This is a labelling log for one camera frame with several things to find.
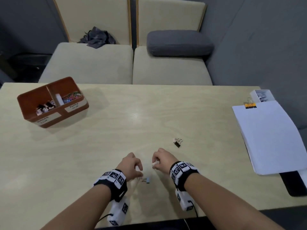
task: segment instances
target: white box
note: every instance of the white box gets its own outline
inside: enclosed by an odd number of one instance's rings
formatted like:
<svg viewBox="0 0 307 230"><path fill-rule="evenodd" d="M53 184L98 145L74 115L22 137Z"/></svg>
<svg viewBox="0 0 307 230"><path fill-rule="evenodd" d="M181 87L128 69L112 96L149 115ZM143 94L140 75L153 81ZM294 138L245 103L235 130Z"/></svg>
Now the white box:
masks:
<svg viewBox="0 0 307 230"><path fill-rule="evenodd" d="M264 101L275 101L275 98L269 89L255 89L250 94L251 98L255 103L264 102ZM260 98L258 97L258 94L264 94L266 98L261 101Z"/></svg>

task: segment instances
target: brown organizer box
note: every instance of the brown organizer box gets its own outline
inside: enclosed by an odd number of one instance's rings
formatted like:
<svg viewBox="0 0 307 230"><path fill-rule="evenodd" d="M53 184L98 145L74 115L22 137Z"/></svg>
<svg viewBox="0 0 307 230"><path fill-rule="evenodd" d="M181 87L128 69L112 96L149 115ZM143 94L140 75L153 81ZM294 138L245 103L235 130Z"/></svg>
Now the brown organizer box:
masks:
<svg viewBox="0 0 307 230"><path fill-rule="evenodd" d="M76 91L80 92L82 96L67 104L61 106L56 99L57 93L59 93L61 97L64 97ZM65 77L48 85L23 93L17 97L17 100L24 119L43 128L50 127L89 108L87 100L72 77ZM51 100L55 102L56 108L37 116L37 106Z"/></svg>

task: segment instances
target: sofa backrest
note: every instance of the sofa backrest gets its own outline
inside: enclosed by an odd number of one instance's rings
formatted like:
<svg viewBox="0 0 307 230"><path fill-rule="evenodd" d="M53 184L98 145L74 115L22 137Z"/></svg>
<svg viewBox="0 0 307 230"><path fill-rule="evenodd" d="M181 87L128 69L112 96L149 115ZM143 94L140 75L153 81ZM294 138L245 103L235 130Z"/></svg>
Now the sofa backrest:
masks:
<svg viewBox="0 0 307 230"><path fill-rule="evenodd" d="M156 30L200 29L206 4L185 0L136 0L137 46Z"/></svg>
<svg viewBox="0 0 307 230"><path fill-rule="evenodd" d="M70 42L94 26L107 30L117 44L131 45L130 0L53 0Z"/></svg>

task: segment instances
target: gray wall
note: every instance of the gray wall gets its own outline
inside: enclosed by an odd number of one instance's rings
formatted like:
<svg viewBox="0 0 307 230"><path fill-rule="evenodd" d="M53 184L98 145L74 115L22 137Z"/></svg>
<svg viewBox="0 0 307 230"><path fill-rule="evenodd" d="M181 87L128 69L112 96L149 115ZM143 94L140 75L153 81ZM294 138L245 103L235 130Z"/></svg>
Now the gray wall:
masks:
<svg viewBox="0 0 307 230"><path fill-rule="evenodd" d="M67 41L52 0L0 0L0 51L51 54Z"/></svg>
<svg viewBox="0 0 307 230"><path fill-rule="evenodd" d="M202 28L216 43L207 62L213 83L268 88L296 126L305 128L307 0L243 0L234 3L238 12L232 7L228 21L215 17L231 6L220 5L212 12L208 7Z"/></svg>

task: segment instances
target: stack of paper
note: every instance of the stack of paper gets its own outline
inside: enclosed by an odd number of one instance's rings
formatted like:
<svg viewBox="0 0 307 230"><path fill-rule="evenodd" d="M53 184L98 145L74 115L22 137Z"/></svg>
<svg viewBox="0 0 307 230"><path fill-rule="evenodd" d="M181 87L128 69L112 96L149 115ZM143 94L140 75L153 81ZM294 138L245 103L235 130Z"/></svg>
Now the stack of paper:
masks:
<svg viewBox="0 0 307 230"><path fill-rule="evenodd" d="M301 136L277 101L257 108L233 106L255 173L277 174L307 169Z"/></svg>

